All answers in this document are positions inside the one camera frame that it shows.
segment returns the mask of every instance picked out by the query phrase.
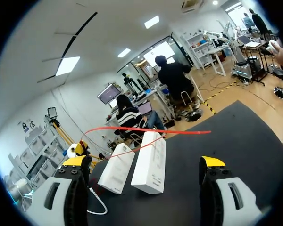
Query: jeans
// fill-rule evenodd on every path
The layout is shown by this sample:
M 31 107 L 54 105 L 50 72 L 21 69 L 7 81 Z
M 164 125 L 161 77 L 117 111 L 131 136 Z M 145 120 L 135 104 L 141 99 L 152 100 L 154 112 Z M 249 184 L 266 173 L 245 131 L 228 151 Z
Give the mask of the jeans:
M 156 111 L 152 111 L 151 115 L 149 115 L 147 119 L 147 125 L 149 129 L 156 127 L 157 129 L 165 130 L 164 124 L 162 123 Z

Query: black mat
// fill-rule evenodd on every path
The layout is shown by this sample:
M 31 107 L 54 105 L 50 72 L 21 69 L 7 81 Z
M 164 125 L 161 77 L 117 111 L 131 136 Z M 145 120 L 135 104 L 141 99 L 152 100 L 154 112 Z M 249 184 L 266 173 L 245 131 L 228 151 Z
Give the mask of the black mat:
M 206 135 L 177 135 L 166 140 L 166 175 L 163 194 L 149 195 L 130 186 L 135 155 L 121 195 L 92 186 L 108 214 L 88 214 L 89 225 L 197 226 L 200 224 L 199 157 L 219 158 L 255 193 L 259 208 L 267 206 L 283 177 L 283 146 L 273 131 L 248 107 L 237 101 L 192 130 Z M 96 166 L 95 184 L 106 163 Z M 90 196 L 89 210 L 103 211 Z

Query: wooden floor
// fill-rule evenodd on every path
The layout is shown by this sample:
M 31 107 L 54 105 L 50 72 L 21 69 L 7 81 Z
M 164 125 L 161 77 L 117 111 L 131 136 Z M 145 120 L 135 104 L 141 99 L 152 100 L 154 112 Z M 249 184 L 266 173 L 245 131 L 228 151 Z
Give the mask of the wooden floor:
M 267 59 L 267 63 L 272 63 L 271 58 Z M 237 80 L 231 77 L 232 66 L 233 62 L 231 57 L 227 57 L 223 62 L 223 67 L 226 72 L 225 77 L 215 74 L 212 66 L 205 71 L 202 69 L 197 70 L 194 67 L 189 76 L 194 78 L 202 97 L 206 100 Z M 244 86 L 243 83 L 238 82 L 208 100 L 207 103 L 218 113 L 236 100 L 239 100 L 255 112 L 273 130 L 279 140 L 283 141 L 283 100 L 279 99 L 273 93 L 275 86 L 283 87 L 283 81 L 268 74 L 262 82 L 265 83 L 265 86 L 257 82 Z M 202 104 L 200 109 L 203 110 L 203 116 L 198 121 L 186 122 L 182 117 L 182 120 L 176 121 L 175 126 L 171 127 L 170 130 L 187 130 L 213 116 L 213 113 L 206 105 Z M 168 134 L 167 138 L 172 136 L 174 136 L 174 134 Z

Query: air conditioner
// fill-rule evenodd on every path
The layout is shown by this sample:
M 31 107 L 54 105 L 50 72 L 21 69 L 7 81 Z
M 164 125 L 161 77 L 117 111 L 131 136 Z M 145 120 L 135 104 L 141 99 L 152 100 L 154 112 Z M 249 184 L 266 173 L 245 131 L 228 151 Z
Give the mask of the air conditioner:
M 189 13 L 201 8 L 205 0 L 184 0 L 181 7 L 182 13 Z

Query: monitor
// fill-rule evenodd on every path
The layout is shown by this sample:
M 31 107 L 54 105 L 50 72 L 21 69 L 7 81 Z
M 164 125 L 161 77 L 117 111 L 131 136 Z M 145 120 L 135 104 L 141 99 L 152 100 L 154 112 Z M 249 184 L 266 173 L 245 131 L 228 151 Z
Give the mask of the monitor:
M 111 100 L 113 100 L 118 94 L 119 91 L 113 84 L 109 84 L 100 94 L 98 94 L 97 98 L 100 99 L 104 104 L 108 104 Z
M 141 115 L 145 115 L 152 111 L 151 103 L 150 101 L 147 101 L 146 103 L 138 106 L 138 111 L 141 113 Z
M 113 99 L 111 102 L 109 102 L 109 105 L 110 105 L 111 108 L 117 107 L 117 100 Z
M 57 110 L 55 107 L 49 107 L 47 108 L 48 116 L 50 119 L 55 119 L 57 115 Z
M 151 65 L 151 67 L 155 67 L 157 64 L 155 62 L 155 58 L 163 55 L 166 59 L 170 58 L 171 56 L 175 55 L 175 52 L 172 50 L 172 48 L 169 46 L 169 44 L 165 41 L 161 43 L 159 46 L 155 47 L 143 57 L 148 61 L 148 63 Z
M 242 35 L 240 37 L 238 37 L 238 39 L 244 44 L 246 45 L 247 43 L 250 42 L 250 39 L 248 37 L 246 37 L 245 35 Z

